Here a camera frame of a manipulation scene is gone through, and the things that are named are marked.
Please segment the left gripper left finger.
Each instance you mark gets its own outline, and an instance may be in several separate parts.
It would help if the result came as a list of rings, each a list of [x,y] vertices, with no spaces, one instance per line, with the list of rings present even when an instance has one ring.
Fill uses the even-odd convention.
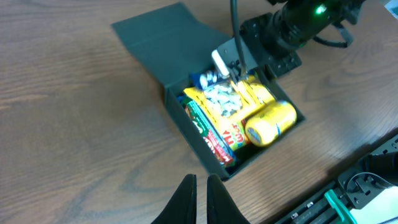
[[[152,224],[196,224],[197,176],[187,174]]]

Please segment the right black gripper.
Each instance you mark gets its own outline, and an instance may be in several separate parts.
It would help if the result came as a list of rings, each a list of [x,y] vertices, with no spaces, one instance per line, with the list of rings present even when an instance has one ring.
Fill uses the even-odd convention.
[[[282,38],[282,13],[267,13],[246,20],[240,28],[241,48],[246,70],[262,70],[268,80],[291,72],[302,65],[296,50]],[[241,65],[235,38],[217,48],[218,53],[228,67],[230,76],[239,78]]]

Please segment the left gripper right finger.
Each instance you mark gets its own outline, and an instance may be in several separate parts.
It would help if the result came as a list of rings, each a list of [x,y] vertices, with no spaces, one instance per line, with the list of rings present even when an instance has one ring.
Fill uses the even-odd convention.
[[[206,217],[207,224],[249,224],[216,174],[207,179]]]

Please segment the red striped candy pack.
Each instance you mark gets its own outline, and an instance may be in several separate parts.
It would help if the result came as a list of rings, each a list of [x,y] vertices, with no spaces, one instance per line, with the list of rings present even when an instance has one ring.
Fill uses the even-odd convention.
[[[200,136],[208,145],[218,162],[223,167],[232,167],[235,165],[236,158],[229,146],[221,139],[217,130],[209,122],[208,118],[201,110],[199,105],[190,99],[186,105],[182,105],[186,114],[196,126]]]

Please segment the purple Dairy Milk bar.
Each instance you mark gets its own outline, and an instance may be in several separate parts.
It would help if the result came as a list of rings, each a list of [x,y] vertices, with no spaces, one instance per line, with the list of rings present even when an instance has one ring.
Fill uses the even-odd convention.
[[[203,73],[191,73],[190,79],[195,88],[205,90],[210,86],[228,80],[229,75],[223,75],[217,70],[207,70]]]

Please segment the yellow Hacks candy bag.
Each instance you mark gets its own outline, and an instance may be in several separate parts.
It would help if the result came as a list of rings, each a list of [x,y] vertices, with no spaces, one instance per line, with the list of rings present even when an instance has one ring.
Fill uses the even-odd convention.
[[[183,92],[200,106],[220,134],[237,128],[242,120],[275,100],[268,88],[259,83],[254,75],[237,83],[229,80],[205,90],[190,87]]]

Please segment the black gift box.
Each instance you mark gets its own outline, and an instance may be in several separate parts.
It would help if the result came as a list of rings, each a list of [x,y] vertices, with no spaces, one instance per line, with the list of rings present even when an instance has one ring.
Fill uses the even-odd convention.
[[[245,146],[238,151],[236,165],[223,167],[205,149],[179,102],[183,89],[192,85],[189,74],[214,67],[213,50],[223,58],[237,55],[227,34],[198,21],[182,2],[116,22],[112,28],[128,52],[164,87],[166,110],[208,173],[228,180],[266,151],[266,147]]]

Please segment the yellow round candy tub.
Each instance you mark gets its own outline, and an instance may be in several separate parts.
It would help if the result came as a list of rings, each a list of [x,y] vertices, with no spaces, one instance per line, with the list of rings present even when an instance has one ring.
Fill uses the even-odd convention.
[[[245,133],[254,145],[268,146],[296,120],[297,112],[288,101],[273,101],[246,121]]]

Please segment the blue Oreo cookie pack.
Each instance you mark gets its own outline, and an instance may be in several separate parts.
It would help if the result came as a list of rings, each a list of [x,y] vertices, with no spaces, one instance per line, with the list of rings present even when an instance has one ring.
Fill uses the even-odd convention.
[[[181,105],[186,105],[189,101],[190,98],[187,97],[186,95],[181,95],[177,97],[177,101],[181,104]]]

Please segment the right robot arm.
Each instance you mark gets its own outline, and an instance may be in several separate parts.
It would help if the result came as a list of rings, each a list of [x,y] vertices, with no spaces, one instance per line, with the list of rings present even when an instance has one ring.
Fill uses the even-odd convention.
[[[301,66],[297,50],[308,41],[347,48],[352,35],[342,25],[355,25],[365,0],[287,0],[275,13],[238,19],[236,0],[230,1],[233,37],[215,49],[216,69],[233,80],[242,80],[255,69],[265,69],[269,79],[279,78]]]

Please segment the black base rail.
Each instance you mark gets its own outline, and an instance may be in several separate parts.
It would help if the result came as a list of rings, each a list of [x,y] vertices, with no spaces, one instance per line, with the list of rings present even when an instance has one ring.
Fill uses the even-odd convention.
[[[397,186],[397,136],[360,158],[337,178],[271,221],[280,224],[357,223],[352,208],[364,208]]]

